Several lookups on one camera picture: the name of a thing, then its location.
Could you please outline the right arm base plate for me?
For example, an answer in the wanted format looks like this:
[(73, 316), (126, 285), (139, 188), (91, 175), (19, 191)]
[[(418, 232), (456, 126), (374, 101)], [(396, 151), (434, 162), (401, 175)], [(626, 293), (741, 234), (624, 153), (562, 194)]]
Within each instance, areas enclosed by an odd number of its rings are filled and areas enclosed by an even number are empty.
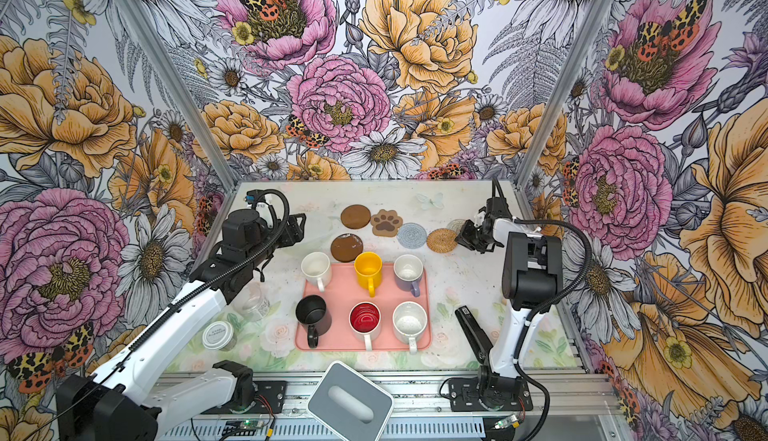
[(452, 412), (526, 412), (533, 409), (530, 389), (521, 378), (503, 378), (500, 386), (482, 384), (478, 377), (451, 377), (440, 389)]

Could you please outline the matte brown round coaster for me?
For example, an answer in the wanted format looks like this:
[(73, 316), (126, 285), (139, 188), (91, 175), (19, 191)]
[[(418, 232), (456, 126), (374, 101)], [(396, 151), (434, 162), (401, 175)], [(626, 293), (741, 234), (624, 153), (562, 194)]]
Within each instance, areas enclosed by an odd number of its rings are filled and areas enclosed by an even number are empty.
[(343, 209), (340, 215), (341, 223), (352, 230), (362, 229), (371, 219), (370, 210), (361, 204), (353, 204)]

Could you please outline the brown paw print coaster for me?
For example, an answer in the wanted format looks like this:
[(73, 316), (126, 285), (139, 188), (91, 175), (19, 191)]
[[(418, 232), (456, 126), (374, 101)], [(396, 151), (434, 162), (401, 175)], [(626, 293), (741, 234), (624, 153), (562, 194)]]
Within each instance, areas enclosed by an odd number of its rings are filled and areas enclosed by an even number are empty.
[(403, 226), (403, 219), (394, 210), (381, 209), (370, 218), (372, 234), (378, 237), (396, 237)]

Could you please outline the grey woven round coaster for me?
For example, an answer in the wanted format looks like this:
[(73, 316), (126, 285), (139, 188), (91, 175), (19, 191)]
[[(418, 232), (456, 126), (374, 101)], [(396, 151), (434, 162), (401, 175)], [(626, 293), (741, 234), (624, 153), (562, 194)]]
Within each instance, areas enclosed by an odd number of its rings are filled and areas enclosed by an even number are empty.
[(409, 250), (416, 250), (427, 242), (426, 229), (417, 223), (405, 223), (397, 234), (397, 240), (401, 246)]

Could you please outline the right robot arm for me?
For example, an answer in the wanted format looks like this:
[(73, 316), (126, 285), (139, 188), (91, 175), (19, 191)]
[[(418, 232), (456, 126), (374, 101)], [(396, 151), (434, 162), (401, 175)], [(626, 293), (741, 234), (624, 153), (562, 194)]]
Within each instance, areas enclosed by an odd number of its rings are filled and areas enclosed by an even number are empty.
[(522, 411), (533, 408), (529, 380), (522, 374), (522, 358), (530, 335), (548, 312), (535, 308), (563, 290), (560, 239), (523, 229), (504, 195), (493, 194), (475, 220), (464, 223), (459, 245), (478, 253), (504, 251), (502, 296), (505, 319), (497, 341), (479, 326), (471, 310), (455, 310), (459, 326), (479, 363), (472, 378), (450, 378), (447, 397), (454, 412)]

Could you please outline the multicolour woven round coaster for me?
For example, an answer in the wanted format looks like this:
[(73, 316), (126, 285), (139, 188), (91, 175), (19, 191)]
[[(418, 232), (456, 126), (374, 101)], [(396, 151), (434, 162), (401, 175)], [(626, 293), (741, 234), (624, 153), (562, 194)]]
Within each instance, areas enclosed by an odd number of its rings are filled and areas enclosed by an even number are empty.
[(475, 223), (471, 219), (455, 219), (448, 224), (447, 228), (456, 234), (472, 233), (475, 231)]

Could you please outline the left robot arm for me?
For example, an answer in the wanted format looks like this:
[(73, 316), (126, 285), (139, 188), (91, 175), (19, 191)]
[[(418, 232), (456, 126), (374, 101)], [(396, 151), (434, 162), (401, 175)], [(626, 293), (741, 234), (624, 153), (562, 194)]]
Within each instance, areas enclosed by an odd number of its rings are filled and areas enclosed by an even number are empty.
[(279, 190), (252, 190), (229, 213), (222, 239), (177, 297), (115, 357), (87, 377), (72, 375), (56, 393), (62, 440), (155, 440), (215, 407), (255, 399), (252, 369), (222, 361), (164, 391), (153, 388), (174, 358), (261, 276), (276, 250), (302, 241), (306, 216)]

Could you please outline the glossy brown round coaster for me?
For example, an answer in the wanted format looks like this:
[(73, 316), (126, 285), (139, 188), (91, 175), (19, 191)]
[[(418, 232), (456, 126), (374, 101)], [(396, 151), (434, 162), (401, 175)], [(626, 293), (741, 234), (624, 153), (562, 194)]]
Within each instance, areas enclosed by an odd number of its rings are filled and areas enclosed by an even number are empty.
[(364, 252), (364, 243), (355, 234), (342, 234), (332, 241), (330, 252), (332, 257), (340, 263), (354, 262)]

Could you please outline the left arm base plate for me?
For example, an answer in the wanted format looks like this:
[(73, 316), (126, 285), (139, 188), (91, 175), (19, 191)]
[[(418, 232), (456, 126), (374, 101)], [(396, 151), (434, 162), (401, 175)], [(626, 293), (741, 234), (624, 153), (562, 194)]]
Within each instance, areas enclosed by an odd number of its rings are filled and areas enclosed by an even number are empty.
[(288, 383), (285, 381), (255, 380), (254, 399), (243, 411), (248, 415), (281, 414), (286, 401)]

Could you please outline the tan rattan round coaster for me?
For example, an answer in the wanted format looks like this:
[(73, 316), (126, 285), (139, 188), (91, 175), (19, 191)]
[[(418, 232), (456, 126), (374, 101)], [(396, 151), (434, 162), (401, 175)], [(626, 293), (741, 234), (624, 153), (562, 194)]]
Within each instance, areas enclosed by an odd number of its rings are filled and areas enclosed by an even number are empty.
[(448, 228), (436, 229), (428, 234), (426, 244), (435, 253), (450, 253), (458, 246), (457, 236), (458, 234), (454, 230)]

